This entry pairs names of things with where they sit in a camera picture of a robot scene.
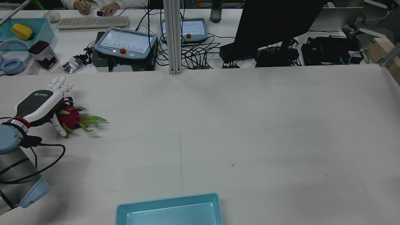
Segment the small packet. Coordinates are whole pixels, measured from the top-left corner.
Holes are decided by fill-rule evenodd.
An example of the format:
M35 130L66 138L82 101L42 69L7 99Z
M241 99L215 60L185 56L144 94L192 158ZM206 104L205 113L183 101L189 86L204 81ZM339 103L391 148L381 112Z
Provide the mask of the small packet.
M87 61L87 55L75 55L71 59L62 65L64 73L73 73L77 70L82 69L84 66L89 64Z

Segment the person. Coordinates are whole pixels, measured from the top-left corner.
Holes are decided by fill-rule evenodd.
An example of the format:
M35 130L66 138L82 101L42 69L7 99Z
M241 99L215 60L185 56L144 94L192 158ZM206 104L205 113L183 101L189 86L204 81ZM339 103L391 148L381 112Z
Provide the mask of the person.
M88 15L90 10L99 10L103 16L112 16L115 11L126 7L147 8L147 0L61 0L66 9L76 9L80 14Z

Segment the red ring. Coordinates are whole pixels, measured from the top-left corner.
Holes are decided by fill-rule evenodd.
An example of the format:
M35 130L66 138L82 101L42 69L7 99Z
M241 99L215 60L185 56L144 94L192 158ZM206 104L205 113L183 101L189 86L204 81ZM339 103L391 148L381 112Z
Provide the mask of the red ring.
M24 119L22 117L14 117L14 120L18 120L18 121L24 123L28 127L28 129L31 127L30 123L26 119Z

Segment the white sleeve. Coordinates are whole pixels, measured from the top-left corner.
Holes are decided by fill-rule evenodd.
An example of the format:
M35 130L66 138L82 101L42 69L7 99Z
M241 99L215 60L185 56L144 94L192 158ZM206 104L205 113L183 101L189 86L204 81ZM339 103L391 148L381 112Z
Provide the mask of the white sleeve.
M66 9L74 9L75 0L61 0L61 3Z
M125 9L129 6L136 8L147 8L147 0L116 0L121 9Z

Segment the blue plastic tray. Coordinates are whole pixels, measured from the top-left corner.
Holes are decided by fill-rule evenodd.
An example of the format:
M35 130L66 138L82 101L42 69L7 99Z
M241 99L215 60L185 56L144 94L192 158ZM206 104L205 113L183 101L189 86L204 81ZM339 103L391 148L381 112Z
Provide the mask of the blue plastic tray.
M47 18L11 18L0 26L0 41L18 39L18 37L11 31L14 24L22 24L32 29L32 36L30 39L26 40L29 47L32 47L32 45L39 40L50 43L53 39L54 33ZM27 51L27 49L20 44L12 44L5 47L3 51Z
M223 225L217 193L126 203L116 225Z

